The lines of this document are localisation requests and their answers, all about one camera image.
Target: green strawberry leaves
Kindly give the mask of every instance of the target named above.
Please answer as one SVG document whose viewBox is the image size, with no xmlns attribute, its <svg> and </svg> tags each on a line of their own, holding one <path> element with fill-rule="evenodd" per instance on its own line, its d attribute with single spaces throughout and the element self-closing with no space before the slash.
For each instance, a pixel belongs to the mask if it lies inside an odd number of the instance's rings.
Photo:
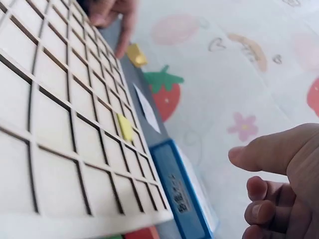
<svg viewBox="0 0 319 239">
<path fill-rule="evenodd" d="M 165 65 L 160 72 L 146 72 L 144 73 L 146 81 L 152 86 L 152 93 L 158 93 L 164 85 L 166 91 L 171 91 L 173 84 L 181 84 L 184 79 L 167 73 L 169 65 Z"/>
</svg>

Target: wooden grid board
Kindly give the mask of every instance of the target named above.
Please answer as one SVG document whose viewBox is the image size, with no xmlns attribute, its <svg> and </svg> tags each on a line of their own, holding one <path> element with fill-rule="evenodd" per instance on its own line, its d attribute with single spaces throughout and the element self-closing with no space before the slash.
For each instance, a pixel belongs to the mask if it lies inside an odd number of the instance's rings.
<svg viewBox="0 0 319 239">
<path fill-rule="evenodd" d="M 0 238 L 172 219 L 121 65 L 77 2 L 0 0 L 0 75 Z"/>
</svg>

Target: yellow square piece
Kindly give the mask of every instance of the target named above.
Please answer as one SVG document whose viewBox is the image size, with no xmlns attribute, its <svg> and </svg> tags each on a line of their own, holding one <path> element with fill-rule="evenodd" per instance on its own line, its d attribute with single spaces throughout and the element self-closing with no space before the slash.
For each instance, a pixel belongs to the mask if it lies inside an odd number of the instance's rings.
<svg viewBox="0 0 319 239">
<path fill-rule="evenodd" d="M 125 141 L 133 141 L 133 129 L 127 118 L 121 114 L 117 114 L 121 127 L 121 132 Z"/>
<path fill-rule="evenodd" d="M 129 57 L 129 59 L 132 61 L 132 63 L 136 67 L 141 67 L 141 66 L 144 66 L 148 63 L 146 56 L 140 50 L 140 48 L 137 44 L 132 44 L 132 45 L 128 46 L 126 53 Z"/>
</svg>

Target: white mat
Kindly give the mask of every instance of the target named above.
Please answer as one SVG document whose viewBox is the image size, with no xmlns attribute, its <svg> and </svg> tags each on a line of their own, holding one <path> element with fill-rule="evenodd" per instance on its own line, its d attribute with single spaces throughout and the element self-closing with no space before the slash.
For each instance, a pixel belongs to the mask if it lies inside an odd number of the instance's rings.
<svg viewBox="0 0 319 239">
<path fill-rule="evenodd" d="M 254 175 L 233 167 L 228 150 L 319 121 L 318 34 L 317 0 L 141 1 L 134 42 L 149 60 L 144 71 L 169 65 L 184 78 L 165 125 L 202 174 L 219 239 L 241 238 Z"/>
</svg>

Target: hand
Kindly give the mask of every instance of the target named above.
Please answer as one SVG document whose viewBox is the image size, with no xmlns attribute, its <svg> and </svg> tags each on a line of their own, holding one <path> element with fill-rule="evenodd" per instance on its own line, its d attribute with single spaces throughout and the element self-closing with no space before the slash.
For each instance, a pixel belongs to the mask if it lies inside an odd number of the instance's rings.
<svg viewBox="0 0 319 239">
<path fill-rule="evenodd" d="M 122 29 L 115 55 L 122 58 L 129 45 L 136 23 L 138 0 L 87 0 L 89 18 L 96 27 L 108 27 L 123 15 Z"/>
<path fill-rule="evenodd" d="M 229 151 L 235 166 L 287 175 L 290 184 L 247 182 L 244 239 L 319 239 L 319 124 L 262 136 Z"/>
</svg>

